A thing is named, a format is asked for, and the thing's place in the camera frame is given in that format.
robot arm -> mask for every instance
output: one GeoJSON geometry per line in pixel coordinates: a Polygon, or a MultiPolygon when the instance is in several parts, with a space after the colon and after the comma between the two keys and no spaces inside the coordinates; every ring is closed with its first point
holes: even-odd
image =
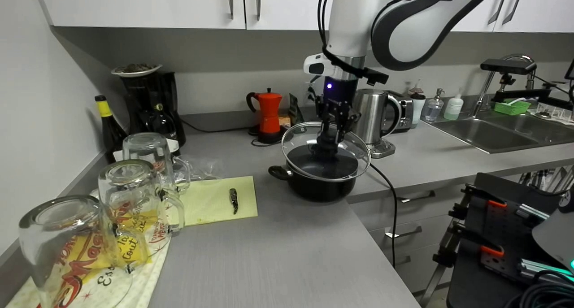
{"type": "Polygon", "coordinates": [[[363,68],[369,42],[375,59],[387,69],[403,71],[429,59],[447,33],[484,0],[333,0],[329,38],[323,53],[305,59],[308,74],[325,76],[324,94],[316,101],[323,122],[320,147],[336,152],[358,120],[352,99],[359,78],[386,83],[388,76],[363,68]],[[336,131],[329,130],[330,123],[336,131]]]}

black pot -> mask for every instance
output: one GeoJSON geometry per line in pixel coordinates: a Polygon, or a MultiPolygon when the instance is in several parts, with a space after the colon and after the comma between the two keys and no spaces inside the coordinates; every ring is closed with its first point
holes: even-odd
{"type": "Polygon", "coordinates": [[[301,175],[289,164],[285,167],[272,165],[269,167],[271,176],[287,181],[289,187],[307,200],[314,202],[332,202],[347,196],[355,187],[355,180],[351,178],[340,182],[326,182],[301,175]]]}

drinking glass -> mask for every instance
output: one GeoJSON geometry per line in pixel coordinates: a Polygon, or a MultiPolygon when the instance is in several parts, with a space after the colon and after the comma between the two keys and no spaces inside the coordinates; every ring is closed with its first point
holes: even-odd
{"type": "MultiPolygon", "coordinates": [[[[164,192],[147,161],[132,159],[108,165],[100,171],[98,189],[106,216],[119,226],[142,233],[150,256],[168,243],[172,232],[185,226],[183,204],[164,192]],[[178,209],[179,224],[168,223],[164,201],[178,209]]],[[[126,237],[121,241],[129,246],[133,240],[126,237]]]]}
{"type": "Polygon", "coordinates": [[[142,132],[127,136],[123,140],[123,159],[142,159],[152,163],[166,191],[183,194],[189,188],[189,164],[172,156],[168,141],[161,134],[142,132]]]}
{"type": "Polygon", "coordinates": [[[137,244],[144,237],[105,220],[92,196],[45,202],[25,214],[19,227],[42,307],[113,307],[131,287],[131,271],[148,260],[146,247],[140,247],[138,260],[122,258],[122,238],[137,244]]]}

sink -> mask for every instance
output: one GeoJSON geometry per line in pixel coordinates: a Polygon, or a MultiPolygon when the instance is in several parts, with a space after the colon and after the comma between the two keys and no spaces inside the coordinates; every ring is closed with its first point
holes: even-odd
{"type": "Polygon", "coordinates": [[[437,122],[432,125],[488,153],[514,151],[539,145],[534,139],[476,118],[437,122]]]}
{"type": "Polygon", "coordinates": [[[492,117],[485,120],[537,141],[546,143],[574,142],[574,130],[571,127],[526,114],[492,117]]]}

pot handle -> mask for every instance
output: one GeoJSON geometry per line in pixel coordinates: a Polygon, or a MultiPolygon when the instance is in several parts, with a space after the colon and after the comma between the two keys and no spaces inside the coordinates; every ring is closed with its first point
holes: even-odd
{"type": "Polygon", "coordinates": [[[284,167],[281,167],[280,165],[272,165],[271,167],[269,167],[269,169],[267,170],[269,172],[269,174],[281,181],[287,181],[289,180],[291,177],[293,177],[293,172],[289,169],[285,169],[284,167]]]}
{"type": "Polygon", "coordinates": [[[252,98],[255,98],[256,100],[258,100],[259,93],[254,93],[251,92],[249,93],[246,97],[245,97],[245,101],[248,103],[249,109],[254,113],[257,110],[254,108],[253,103],[252,103],[252,98]]]}
{"type": "Polygon", "coordinates": [[[400,122],[400,110],[402,109],[400,103],[391,94],[387,95],[387,101],[391,102],[391,106],[393,106],[394,109],[393,125],[388,130],[381,130],[381,138],[383,138],[383,136],[392,134],[400,122]]]}

